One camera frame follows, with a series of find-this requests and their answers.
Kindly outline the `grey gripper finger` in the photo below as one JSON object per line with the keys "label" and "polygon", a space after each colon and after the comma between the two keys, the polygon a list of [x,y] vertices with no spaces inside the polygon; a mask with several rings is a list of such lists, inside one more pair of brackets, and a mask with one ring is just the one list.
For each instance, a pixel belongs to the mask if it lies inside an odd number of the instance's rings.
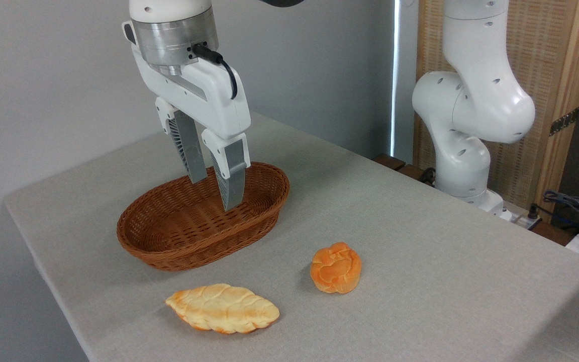
{"label": "grey gripper finger", "polygon": [[246,135],[223,139],[203,130],[202,140],[212,155],[224,209],[234,209],[243,201],[245,172],[251,166]]}
{"label": "grey gripper finger", "polygon": [[199,183],[207,178],[195,120],[161,97],[156,99],[155,106],[162,128],[173,139],[191,183]]}

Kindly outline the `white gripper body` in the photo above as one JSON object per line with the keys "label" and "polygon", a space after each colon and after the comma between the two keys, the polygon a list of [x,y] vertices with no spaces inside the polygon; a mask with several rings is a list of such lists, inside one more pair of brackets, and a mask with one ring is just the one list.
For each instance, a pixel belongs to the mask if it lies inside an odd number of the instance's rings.
{"label": "white gripper body", "polygon": [[250,110],[238,73],[217,53],[213,21],[123,23],[148,89],[224,139],[244,133]]}

